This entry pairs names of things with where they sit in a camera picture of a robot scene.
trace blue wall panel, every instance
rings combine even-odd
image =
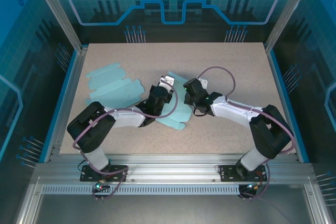
[[[131,25],[143,26],[147,42],[224,41],[231,25],[251,25],[253,27],[247,29],[249,33],[245,40],[266,41],[287,0],[60,0],[60,2],[80,39],[87,44],[127,42],[123,32],[125,26]],[[172,29],[176,32],[174,36],[169,35]]]
[[[0,222],[14,223],[35,161],[23,137],[44,142],[66,74],[58,61],[73,49],[44,0],[0,6]]]
[[[336,173],[335,0],[301,0],[274,47],[309,159],[317,174]]]

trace wooden board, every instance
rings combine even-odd
[[[157,43],[90,44],[70,112],[69,122],[85,109],[91,92],[85,75],[108,64],[120,62],[127,77],[139,78],[145,88],[141,98],[161,75],[171,71],[191,79],[210,66],[223,66],[236,78],[234,101],[265,107],[275,105],[283,114],[278,91],[262,43]],[[203,76],[208,91],[226,94],[232,88],[231,77],[221,70]],[[62,154],[78,153],[66,132]],[[253,146],[251,132],[224,118],[194,115],[181,131],[154,122],[143,128],[112,129],[102,144],[107,154],[216,154],[245,153]]]

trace light blue cloth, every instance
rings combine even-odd
[[[89,89],[95,90],[85,100],[86,104],[98,101],[109,108],[127,108],[140,102],[140,95],[144,92],[140,80],[123,79],[125,75],[120,63],[109,64],[86,74],[90,78]]]
[[[175,79],[173,87],[177,91],[177,95],[178,95],[177,107],[175,111],[167,118],[160,118],[156,120],[176,130],[182,130],[184,129],[185,124],[181,122],[187,122],[190,119],[190,116],[192,114],[192,109],[190,108],[190,106],[184,104],[184,97],[185,97],[186,91],[183,87],[183,84],[186,83],[188,80],[174,73],[171,73],[171,72],[168,72],[168,75]],[[173,94],[173,97],[170,103],[165,104],[165,106],[163,107],[161,115],[166,115],[170,111],[172,111],[175,105],[175,101],[176,101],[175,94]]]
[[[187,122],[192,114],[192,109],[184,104],[186,91],[183,84],[186,79],[169,72],[169,76],[175,79],[174,88],[178,95],[178,104],[174,113],[162,119],[156,119],[158,122],[167,125],[176,130],[182,130],[185,127],[183,122]],[[139,79],[131,81],[131,79],[123,79],[126,76],[124,69],[120,68],[120,63],[109,64],[103,68],[89,72],[86,77],[91,92],[90,98],[86,99],[86,104],[98,101],[103,106],[109,108],[127,108],[141,101],[140,95],[144,92],[144,88]],[[175,94],[169,104],[165,104],[161,115],[168,114],[175,105]]]
[[[119,65],[119,63],[110,64],[88,73],[86,77],[90,78],[89,89],[97,90],[124,78],[126,76],[125,70],[119,68]]]

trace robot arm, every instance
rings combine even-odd
[[[109,171],[110,164],[101,148],[101,143],[112,127],[144,127],[155,121],[155,118],[147,117],[144,114],[161,115],[163,106],[170,102],[173,93],[171,87],[165,82],[173,85],[174,78],[170,76],[161,77],[158,85],[152,86],[147,100],[128,108],[127,111],[117,110],[105,116],[77,142],[93,167],[102,172]],[[69,123],[67,131],[75,140],[93,120],[109,110],[99,102],[93,102]]]
[[[242,179],[266,160],[275,158],[290,142],[290,137],[278,124],[257,112],[262,111],[270,115],[290,131],[275,106],[252,107],[229,101],[217,92],[208,94],[207,81],[201,78],[194,78],[183,86],[186,90],[185,104],[193,106],[204,114],[227,118],[251,129],[255,147],[236,163],[236,172]]]

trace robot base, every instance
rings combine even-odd
[[[127,165],[111,165],[109,171],[105,172],[116,172],[118,170],[126,168]],[[117,173],[113,176],[106,178],[106,182],[119,182],[122,178],[123,173]],[[101,175],[99,173],[96,173],[89,165],[83,165],[82,172],[80,175],[80,181],[81,182],[97,182],[104,178],[105,175]]]
[[[219,165],[218,172],[221,175],[221,182],[260,182],[260,177],[256,172],[261,172],[262,182],[267,181],[265,167],[259,165],[253,172],[251,172],[246,179],[240,177],[236,171],[235,165]]]

